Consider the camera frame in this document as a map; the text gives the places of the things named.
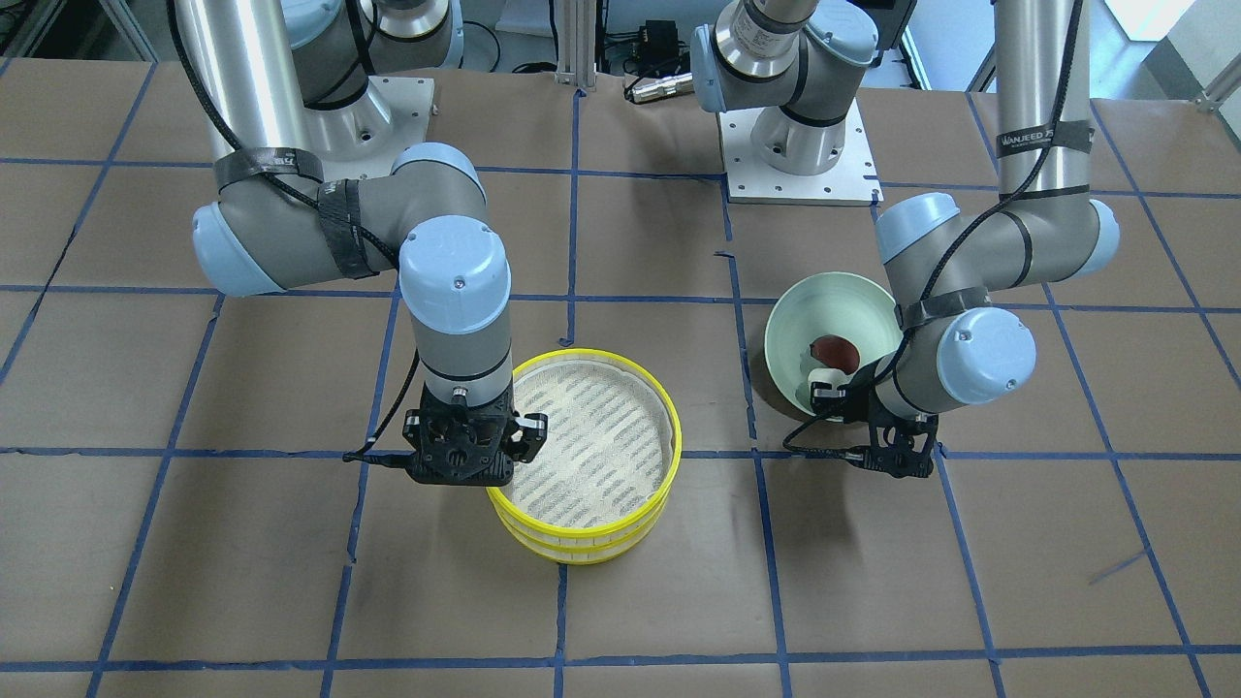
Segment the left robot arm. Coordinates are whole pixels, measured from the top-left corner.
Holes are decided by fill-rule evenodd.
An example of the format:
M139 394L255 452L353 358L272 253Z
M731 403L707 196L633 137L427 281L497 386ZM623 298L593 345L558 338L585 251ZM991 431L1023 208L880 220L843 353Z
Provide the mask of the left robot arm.
M992 293L1102 270L1119 225L1090 196L1090 12L1081 1L997 1L999 197L975 219L956 199L927 193L881 212L875 226L890 292L856 320L890 328L865 344L855 333L802 337L781 391L805 426L862 424L849 448L797 443L793 455L843 460L864 471L926 478L934 472L939 415L1004 397L1036 361L1033 332ZM786 175L813 178L841 159L848 114L877 48L872 17L846 1L732 1L690 41L704 111L758 111L748 145Z

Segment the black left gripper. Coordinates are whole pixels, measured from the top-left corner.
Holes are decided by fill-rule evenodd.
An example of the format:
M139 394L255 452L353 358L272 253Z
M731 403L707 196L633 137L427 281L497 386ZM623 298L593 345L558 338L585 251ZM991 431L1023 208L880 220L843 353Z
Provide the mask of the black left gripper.
M781 441L791 455L808 460L841 460L864 471L895 478L928 478L934 473L934 447L939 417L906 419L892 414L877 397L872 378L877 361L860 366L848 385L812 381L812 412L843 414L844 424L866 424L869 443L846 448L795 443L808 426L794 428Z

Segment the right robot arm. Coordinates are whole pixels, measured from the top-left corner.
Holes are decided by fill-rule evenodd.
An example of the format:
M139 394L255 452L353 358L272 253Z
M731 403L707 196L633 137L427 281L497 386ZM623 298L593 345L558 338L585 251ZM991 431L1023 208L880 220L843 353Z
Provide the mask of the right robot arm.
M248 297L393 270L412 320L408 455L344 455L434 486L506 486L547 417L513 401L511 271L455 147L400 132L385 71L460 57L457 1L169 1L177 60L217 133L192 217L208 282Z

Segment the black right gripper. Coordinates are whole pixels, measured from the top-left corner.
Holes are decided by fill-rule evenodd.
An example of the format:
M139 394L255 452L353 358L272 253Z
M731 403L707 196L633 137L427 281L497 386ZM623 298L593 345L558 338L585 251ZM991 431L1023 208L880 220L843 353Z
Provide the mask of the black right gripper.
M411 445L402 469L429 486L501 487L514 462L531 463L547 441L549 416L513 410L513 388L479 406L444 402L423 388L406 414L402 436ZM504 442L511 437L511 457Z

